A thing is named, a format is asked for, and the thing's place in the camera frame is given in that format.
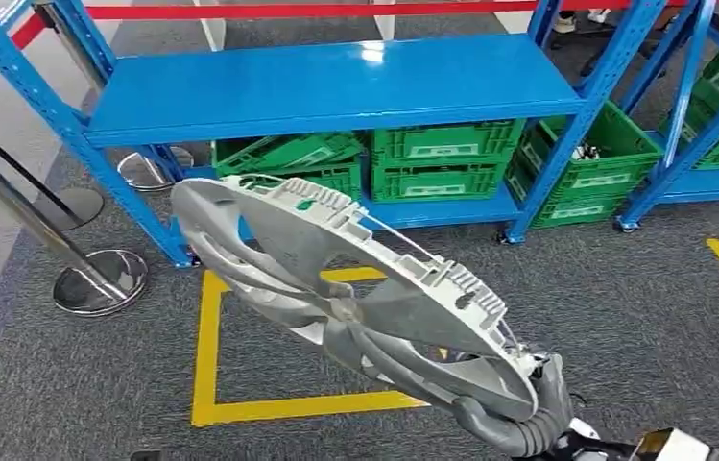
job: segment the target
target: blue metal shelf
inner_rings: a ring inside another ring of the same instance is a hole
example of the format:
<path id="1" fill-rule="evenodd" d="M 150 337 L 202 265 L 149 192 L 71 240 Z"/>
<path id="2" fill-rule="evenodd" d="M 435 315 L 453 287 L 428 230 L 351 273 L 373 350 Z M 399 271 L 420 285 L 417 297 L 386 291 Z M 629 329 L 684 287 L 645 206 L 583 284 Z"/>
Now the blue metal shelf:
<path id="1" fill-rule="evenodd" d="M 675 204 L 719 200 L 719 170 L 689 170 L 679 176 L 657 203 Z"/>
<path id="2" fill-rule="evenodd" d="M 633 194 L 628 207 L 616 218 L 623 229 L 637 228 L 639 219 L 658 204 L 719 200 L 719 169 L 692 169 L 719 140 L 719 112 L 698 133 L 698 137 L 676 152 L 686 104 L 695 80 L 693 74 L 701 57 L 701 45 L 708 37 L 719 46 L 719 12 L 713 16 L 713 10 L 710 8 L 712 3 L 712 0 L 693 0 L 690 6 L 680 13 L 681 19 L 670 27 L 661 42 L 664 46 L 659 45 L 659 49 L 645 64 L 624 98 L 624 107 L 631 109 L 673 52 L 690 40 L 685 58 L 690 69 L 687 72 L 685 68 L 676 97 L 676 109 L 681 109 L 681 112 L 671 116 L 676 120 L 671 120 L 667 139 L 657 133 L 652 136 L 659 144 L 666 145 L 667 155 L 649 175 L 647 187 Z"/>
<path id="3" fill-rule="evenodd" d="M 181 171 L 169 144 L 569 115 L 519 206 L 502 185 L 485 201 L 368 203 L 373 214 L 400 229 L 509 221 L 506 238 L 520 242 L 665 3 L 633 2 L 593 73 L 574 87 L 541 50 L 562 0 L 539 1 L 528 35 L 119 59 L 82 0 L 53 0 L 46 11 L 61 19 L 60 36 L 76 51 L 91 82 L 103 89 L 92 116 L 62 101 L 2 28 L 0 72 L 179 266 L 191 262 L 181 236 L 162 225 L 108 163 L 102 148 L 134 147 L 180 179 L 210 171 Z"/>
<path id="4" fill-rule="evenodd" d="M 433 226 L 450 226 L 458 224 L 498 223 L 512 221 L 520 215 L 512 194 L 505 185 L 500 184 L 497 192 L 486 200 L 445 200 L 442 202 L 401 202 L 393 204 L 377 204 L 369 198 L 362 199 L 362 205 L 374 218 L 393 229 L 429 228 Z M 373 221 L 362 222 L 372 231 L 379 231 Z M 180 235 L 178 222 L 171 223 L 174 235 Z M 251 240 L 249 227 L 241 220 L 240 238 Z"/>
<path id="5" fill-rule="evenodd" d="M 575 113 L 584 100 L 526 35 L 122 58 L 96 147 Z"/>

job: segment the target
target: white plastic part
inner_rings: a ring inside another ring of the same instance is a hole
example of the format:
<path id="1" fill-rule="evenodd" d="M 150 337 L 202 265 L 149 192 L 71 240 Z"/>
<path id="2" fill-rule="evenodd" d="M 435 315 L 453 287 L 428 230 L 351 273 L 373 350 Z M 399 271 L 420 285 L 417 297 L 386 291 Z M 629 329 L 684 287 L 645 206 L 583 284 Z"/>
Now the white plastic part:
<path id="1" fill-rule="evenodd" d="M 506 305 L 466 267 L 375 221 L 350 197 L 299 178 L 229 176 L 185 180 L 172 193 L 181 231 L 201 261 L 252 308 L 368 377 L 450 409 L 459 396 L 515 421 L 538 408 L 529 375 L 539 360 L 503 320 Z M 239 237 L 248 223 L 261 253 Z M 398 236 L 410 252 L 373 238 L 366 224 Z M 386 280 L 365 296 L 322 279 L 347 255 Z M 411 343 L 467 352 L 446 363 Z"/>

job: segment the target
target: stanchion post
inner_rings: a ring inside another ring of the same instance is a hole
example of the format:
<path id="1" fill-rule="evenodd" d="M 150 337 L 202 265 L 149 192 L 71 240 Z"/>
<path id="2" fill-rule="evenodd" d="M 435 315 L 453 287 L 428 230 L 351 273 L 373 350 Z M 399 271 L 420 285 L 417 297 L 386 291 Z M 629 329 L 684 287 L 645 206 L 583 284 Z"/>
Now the stanchion post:
<path id="1" fill-rule="evenodd" d="M 130 305 L 141 294 L 147 265 L 140 256 L 123 250 L 84 255 L 1 174 L 0 204 L 72 266 L 57 279 L 54 298 L 58 307 L 82 317 L 98 317 Z"/>
<path id="2" fill-rule="evenodd" d="M 60 231 L 68 231 L 89 223 L 99 215 L 105 199 L 90 189 L 65 189 L 57 196 L 44 183 L 34 177 L 20 162 L 0 146 L 0 158 L 11 168 L 30 182 L 47 199 L 41 200 L 36 207 Z"/>

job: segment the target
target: gray carpet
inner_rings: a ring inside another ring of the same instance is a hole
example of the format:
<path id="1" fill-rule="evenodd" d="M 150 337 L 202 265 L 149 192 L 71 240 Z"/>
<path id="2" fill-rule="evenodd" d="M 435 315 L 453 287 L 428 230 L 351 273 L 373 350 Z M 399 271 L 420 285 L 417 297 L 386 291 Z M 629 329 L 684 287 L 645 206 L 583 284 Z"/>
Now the gray carpet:
<path id="1" fill-rule="evenodd" d="M 490 16 L 452 20 L 461 22 L 409 18 L 399 30 L 497 27 Z M 376 37 L 369 19 L 317 24 L 231 22 L 228 47 Z M 205 47 L 192 23 L 126 24 L 114 46 L 122 54 Z M 589 54 L 572 48 L 555 60 L 571 73 Z M 668 103 L 645 102 L 659 112 Z M 50 181 L 90 185 L 68 156 Z M 151 201 L 166 213 L 163 195 Z M 644 429 L 677 425 L 719 446 L 719 261 L 705 244 L 719 238 L 719 203 L 660 206 L 643 224 L 633 234 L 609 223 L 534 230 L 521 246 L 496 245 L 494 226 L 406 233 L 464 262 L 507 301 L 521 338 L 565 357 L 569 387 L 587 401 L 580 416 L 604 436 L 632 441 Z M 69 236 L 87 251 L 144 255 L 151 282 L 124 313 L 74 319 L 51 304 L 60 264 L 21 237 L 0 286 L 0 459 L 123 459 L 142 449 L 168 459 L 500 458 L 432 408 L 191 426 L 200 271 L 173 269 L 113 203 Z M 220 402 L 369 385 L 232 297 L 223 315 Z"/>

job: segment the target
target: shelf caster wheel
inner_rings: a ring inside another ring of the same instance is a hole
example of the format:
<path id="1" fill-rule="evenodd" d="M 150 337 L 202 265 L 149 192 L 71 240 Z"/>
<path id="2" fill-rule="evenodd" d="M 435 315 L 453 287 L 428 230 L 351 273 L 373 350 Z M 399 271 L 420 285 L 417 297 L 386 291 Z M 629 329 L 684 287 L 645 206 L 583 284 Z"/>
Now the shelf caster wheel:
<path id="1" fill-rule="evenodd" d="M 186 255 L 189 256 L 190 267 L 201 267 L 203 265 L 201 259 L 194 252 L 187 252 Z"/>
<path id="2" fill-rule="evenodd" d="M 639 225 L 634 224 L 634 225 L 630 225 L 630 226 L 623 226 L 621 223 L 616 221 L 613 223 L 613 228 L 622 233 L 634 233 L 639 228 Z"/>
<path id="3" fill-rule="evenodd" d="M 498 232 L 495 236 L 495 240 L 497 241 L 498 245 L 511 245 L 512 242 L 509 241 L 509 237 L 506 236 L 505 231 Z"/>

